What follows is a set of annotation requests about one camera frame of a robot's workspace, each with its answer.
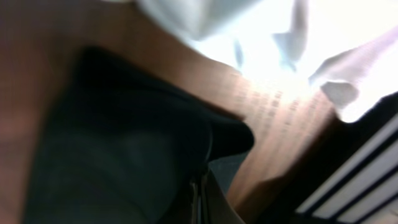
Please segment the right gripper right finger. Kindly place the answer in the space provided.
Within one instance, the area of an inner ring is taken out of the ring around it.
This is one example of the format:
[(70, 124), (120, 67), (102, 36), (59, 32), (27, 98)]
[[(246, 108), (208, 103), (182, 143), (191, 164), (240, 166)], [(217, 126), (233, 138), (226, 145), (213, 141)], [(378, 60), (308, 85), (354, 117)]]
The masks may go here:
[(205, 224), (245, 224), (228, 203), (211, 170), (201, 176), (201, 222)]

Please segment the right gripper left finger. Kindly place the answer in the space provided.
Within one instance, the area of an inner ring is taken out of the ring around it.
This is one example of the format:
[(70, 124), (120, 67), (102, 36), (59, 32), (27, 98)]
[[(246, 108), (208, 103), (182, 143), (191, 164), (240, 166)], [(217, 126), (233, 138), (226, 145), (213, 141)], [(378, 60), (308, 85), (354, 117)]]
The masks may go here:
[(200, 222), (199, 183), (199, 175), (194, 175), (182, 185), (166, 214), (161, 218), (161, 224), (198, 224)]

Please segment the black leggings with red waistband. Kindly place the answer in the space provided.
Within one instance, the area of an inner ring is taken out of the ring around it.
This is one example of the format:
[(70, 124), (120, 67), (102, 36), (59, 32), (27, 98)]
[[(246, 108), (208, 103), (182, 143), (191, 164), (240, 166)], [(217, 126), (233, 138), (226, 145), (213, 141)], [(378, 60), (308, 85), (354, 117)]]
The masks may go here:
[(23, 223), (161, 223), (209, 168), (212, 124), (231, 115), (118, 55), (86, 47), (52, 106)]

